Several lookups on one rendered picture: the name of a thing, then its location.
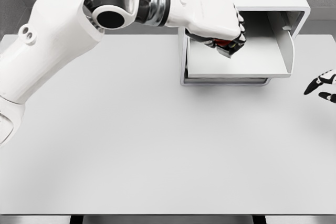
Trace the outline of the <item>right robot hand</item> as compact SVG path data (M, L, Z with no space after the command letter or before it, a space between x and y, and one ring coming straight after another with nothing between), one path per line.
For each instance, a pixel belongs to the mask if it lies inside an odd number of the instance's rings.
M336 69L331 69L314 78L308 84L303 94L308 95L324 84L336 85ZM320 92L318 96L336 104L336 93Z

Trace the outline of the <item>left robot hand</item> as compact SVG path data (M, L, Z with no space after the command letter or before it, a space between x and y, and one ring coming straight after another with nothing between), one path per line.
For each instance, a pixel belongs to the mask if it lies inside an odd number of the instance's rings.
M232 1L199 0L199 6L200 11L185 28L187 36L213 49L214 39L234 41L233 54L245 45L244 18Z

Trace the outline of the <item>red and grey load switch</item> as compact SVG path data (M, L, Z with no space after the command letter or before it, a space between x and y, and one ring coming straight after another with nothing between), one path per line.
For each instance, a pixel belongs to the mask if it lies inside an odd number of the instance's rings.
M233 48L236 46L234 41L214 39L214 44L216 50L223 56L227 58L231 58L234 53Z

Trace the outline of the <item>white cabinet drawer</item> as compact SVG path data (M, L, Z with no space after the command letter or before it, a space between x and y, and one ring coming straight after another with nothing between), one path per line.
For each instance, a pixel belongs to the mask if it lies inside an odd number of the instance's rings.
M189 40L190 78L274 78L292 74L293 39L280 12L243 12L246 43L230 58L200 42Z

